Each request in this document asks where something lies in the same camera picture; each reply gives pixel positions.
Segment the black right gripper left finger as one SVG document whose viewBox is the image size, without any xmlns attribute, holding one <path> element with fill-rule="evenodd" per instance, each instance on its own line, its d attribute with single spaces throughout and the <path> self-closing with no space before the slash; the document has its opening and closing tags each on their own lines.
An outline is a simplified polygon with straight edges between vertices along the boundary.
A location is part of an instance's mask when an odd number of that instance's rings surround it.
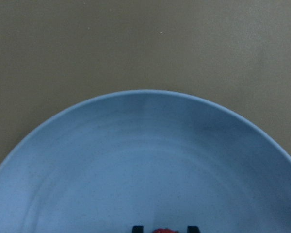
<svg viewBox="0 0 291 233">
<path fill-rule="evenodd" d="M 135 225 L 132 227 L 132 233 L 144 233 L 144 227 L 142 225 Z"/>
</svg>

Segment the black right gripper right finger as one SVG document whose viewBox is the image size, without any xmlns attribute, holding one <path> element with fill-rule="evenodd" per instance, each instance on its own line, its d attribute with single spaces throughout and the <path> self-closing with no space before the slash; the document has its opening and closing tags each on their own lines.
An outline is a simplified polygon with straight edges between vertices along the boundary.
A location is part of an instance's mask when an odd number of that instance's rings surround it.
<svg viewBox="0 0 291 233">
<path fill-rule="evenodd" d="M 187 233 L 199 233 L 199 228 L 197 226 L 188 226 Z"/>
</svg>

